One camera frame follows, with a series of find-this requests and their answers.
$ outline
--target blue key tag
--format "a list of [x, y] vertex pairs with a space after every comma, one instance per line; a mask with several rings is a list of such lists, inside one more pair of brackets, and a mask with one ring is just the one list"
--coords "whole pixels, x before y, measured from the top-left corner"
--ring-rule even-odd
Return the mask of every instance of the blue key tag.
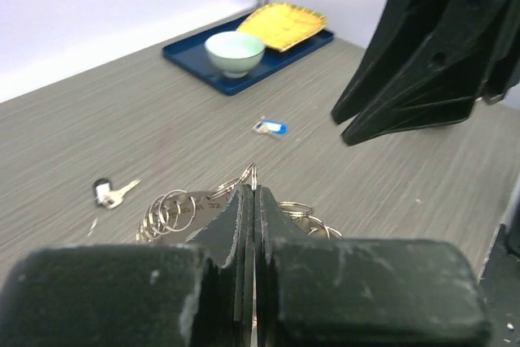
[[271, 121], [270, 119], [262, 119], [257, 126], [264, 126], [269, 132], [274, 134], [287, 133], [287, 125], [282, 122]]

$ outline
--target key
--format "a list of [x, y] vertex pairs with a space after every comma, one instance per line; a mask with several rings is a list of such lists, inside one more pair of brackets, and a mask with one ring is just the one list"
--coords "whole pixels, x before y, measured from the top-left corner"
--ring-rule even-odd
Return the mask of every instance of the key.
[[258, 133], [258, 134], [268, 134], [269, 136], [275, 138], [276, 140], [279, 140], [280, 137], [278, 136], [278, 134], [272, 132], [270, 129], [269, 129], [269, 126], [265, 123], [263, 123], [262, 121], [260, 122], [257, 122], [254, 126], [253, 126], [253, 131]]
[[126, 195], [126, 193], [128, 193], [131, 189], [136, 187], [140, 182], [140, 180], [133, 180], [132, 182], [130, 182], [129, 184], [127, 184], [119, 190], [110, 191], [109, 193], [104, 194], [101, 197], [101, 203], [107, 209], [116, 208], [117, 206], [123, 203], [124, 196]]

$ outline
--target black robotic claw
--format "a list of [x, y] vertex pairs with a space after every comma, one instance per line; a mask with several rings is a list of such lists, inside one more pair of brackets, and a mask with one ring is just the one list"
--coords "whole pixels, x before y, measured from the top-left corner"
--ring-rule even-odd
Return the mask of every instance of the black robotic claw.
[[484, 346], [470, 266], [436, 241], [308, 237], [247, 185], [179, 245], [46, 249], [0, 295], [1, 346]]
[[332, 110], [356, 145], [456, 124], [475, 100], [504, 98], [520, 79], [520, 0], [387, 0], [353, 79]]

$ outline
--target white bowl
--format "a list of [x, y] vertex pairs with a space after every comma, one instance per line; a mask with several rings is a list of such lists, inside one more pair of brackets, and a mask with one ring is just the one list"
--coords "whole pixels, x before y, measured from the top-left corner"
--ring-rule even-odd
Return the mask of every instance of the white bowl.
[[266, 46], [253, 34], [224, 32], [211, 36], [204, 44], [210, 61], [226, 77], [244, 77], [262, 60]]

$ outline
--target key ring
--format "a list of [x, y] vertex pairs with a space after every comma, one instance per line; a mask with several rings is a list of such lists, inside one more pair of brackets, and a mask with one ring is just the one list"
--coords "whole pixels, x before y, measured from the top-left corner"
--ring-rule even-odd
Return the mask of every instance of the key ring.
[[[235, 179], [228, 180], [217, 186], [217, 189], [205, 195], [208, 200], [215, 200], [231, 193], [236, 186], [244, 184], [248, 179], [251, 179], [251, 188], [256, 190], [258, 185], [258, 169], [255, 163], [251, 163], [247, 168]], [[166, 202], [173, 200], [173, 210], [166, 206]], [[186, 201], [191, 203], [191, 216], [189, 221], [182, 227], [177, 228], [179, 217], [183, 210], [181, 204]], [[139, 242], [153, 242], [171, 232], [182, 232], [189, 228], [197, 216], [196, 199], [189, 196], [189, 193], [177, 189], [170, 191], [160, 197], [157, 197], [154, 202], [148, 207], [145, 212], [145, 217], [141, 221], [139, 229], [136, 234], [136, 240]], [[314, 208], [299, 202], [278, 202], [282, 213], [289, 217], [291, 221], [302, 229], [307, 236], [317, 236], [320, 232], [324, 233], [328, 239], [341, 238], [341, 233], [334, 228], [328, 227], [321, 219], [314, 216]]]
[[309, 218], [314, 213], [314, 208], [307, 206], [304, 203], [281, 201], [278, 202], [278, 206], [284, 212], [284, 214], [289, 216], [293, 221]]

